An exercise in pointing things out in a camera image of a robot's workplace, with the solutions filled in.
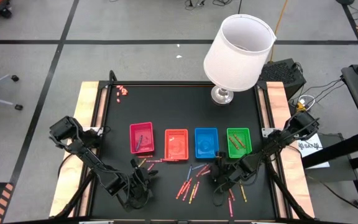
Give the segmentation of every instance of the gray floor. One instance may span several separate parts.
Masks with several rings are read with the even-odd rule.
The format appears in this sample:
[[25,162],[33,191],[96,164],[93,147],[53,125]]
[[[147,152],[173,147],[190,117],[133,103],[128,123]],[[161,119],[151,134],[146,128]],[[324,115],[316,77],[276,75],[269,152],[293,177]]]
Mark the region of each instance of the gray floor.
[[[0,40],[58,40],[72,2],[13,1],[13,17],[0,18]],[[284,2],[243,0],[241,13],[257,16],[274,29]],[[221,21],[237,13],[239,5],[240,0],[226,7],[206,1],[205,7],[187,11],[184,0],[80,0],[67,39],[213,39]],[[289,1],[277,37],[356,40],[342,6],[324,0]],[[0,182],[11,177],[56,47],[0,44],[0,76],[10,73],[21,78],[5,84],[0,97],[25,106],[23,111],[0,106]],[[110,69],[119,80],[208,80],[202,66],[208,49],[208,44],[64,45],[5,222],[48,217],[63,157],[63,151],[48,140],[48,128],[62,116],[73,115],[82,81],[105,80]],[[273,59],[285,58],[302,64],[308,88],[336,80],[342,67],[358,63],[358,45],[276,46]],[[323,133],[341,132],[345,138],[358,133],[358,111],[346,87],[332,92],[311,113],[321,118]],[[318,218],[358,223],[358,210],[323,186],[308,183]],[[330,186],[349,200],[357,198],[351,182]]]

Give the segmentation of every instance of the wooden table edge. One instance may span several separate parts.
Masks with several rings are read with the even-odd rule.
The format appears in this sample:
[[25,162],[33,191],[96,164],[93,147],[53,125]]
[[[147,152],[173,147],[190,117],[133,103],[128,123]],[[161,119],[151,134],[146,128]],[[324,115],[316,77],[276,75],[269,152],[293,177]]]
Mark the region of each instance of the wooden table edge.
[[[93,110],[96,101],[96,95],[98,92],[99,82],[83,82],[81,84],[81,90],[78,95],[78,101],[74,117],[80,122],[82,126],[90,126]],[[290,110],[288,108],[287,98],[285,96],[284,86],[282,82],[268,82],[267,93],[270,100],[270,107],[273,114],[273,121],[276,128],[283,128],[285,121],[290,117]],[[98,111],[98,118],[96,126],[101,126],[101,119],[104,109],[104,99],[106,97],[107,89],[103,89],[102,97],[100,99],[100,108]],[[261,89],[258,91],[262,116],[264,118],[265,127],[269,127],[267,122],[267,109],[264,100],[264,93]],[[283,169],[285,173],[285,180],[287,187],[291,194],[295,197],[296,201],[301,205],[307,214],[314,216],[313,206],[309,195],[308,186],[306,183],[305,172],[303,170],[301,157],[299,153],[289,147],[285,148],[281,153]],[[78,188],[80,175],[83,163],[75,156],[69,158],[65,165],[62,167],[61,174],[59,176],[57,187],[55,190],[55,196],[53,198],[50,216],[56,215],[60,212],[67,202],[71,199],[72,195]],[[279,214],[282,218],[286,217],[285,206],[283,201],[283,195],[276,186],[277,202],[279,208]],[[86,215],[86,208],[88,205],[88,198],[90,194],[90,187],[85,190],[83,194],[83,200],[80,208],[80,216]]]

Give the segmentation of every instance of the lamp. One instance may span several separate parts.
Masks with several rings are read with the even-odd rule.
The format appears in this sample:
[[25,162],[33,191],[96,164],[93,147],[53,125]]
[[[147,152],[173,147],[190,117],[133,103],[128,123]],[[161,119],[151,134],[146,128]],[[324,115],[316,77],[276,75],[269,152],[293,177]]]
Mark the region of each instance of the lamp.
[[250,15],[237,14],[226,18],[204,59],[204,71],[216,85],[213,101],[229,104],[234,91],[252,88],[262,71],[276,40],[264,21]]

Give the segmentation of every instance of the white paper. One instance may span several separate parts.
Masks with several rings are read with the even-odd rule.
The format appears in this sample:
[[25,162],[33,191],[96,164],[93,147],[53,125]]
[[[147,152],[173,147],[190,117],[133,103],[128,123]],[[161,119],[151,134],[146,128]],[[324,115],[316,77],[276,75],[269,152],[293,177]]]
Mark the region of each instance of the white paper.
[[[323,148],[323,146],[321,145],[320,138],[318,137],[317,134],[315,134],[309,140],[306,140],[306,141],[298,140],[298,149],[301,151],[302,157],[305,157],[312,153],[315,153],[322,148]],[[324,168],[324,167],[329,167],[329,163],[324,162],[322,164],[318,164],[313,167],[309,167],[307,169]]]

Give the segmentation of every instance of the silver lamp base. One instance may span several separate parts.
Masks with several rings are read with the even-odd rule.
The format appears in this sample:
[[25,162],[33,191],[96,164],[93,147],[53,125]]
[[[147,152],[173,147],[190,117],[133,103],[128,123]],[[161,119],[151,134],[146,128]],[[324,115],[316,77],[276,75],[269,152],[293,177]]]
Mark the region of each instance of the silver lamp base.
[[215,86],[212,88],[211,96],[216,105],[226,106],[233,100],[234,93],[232,91]]

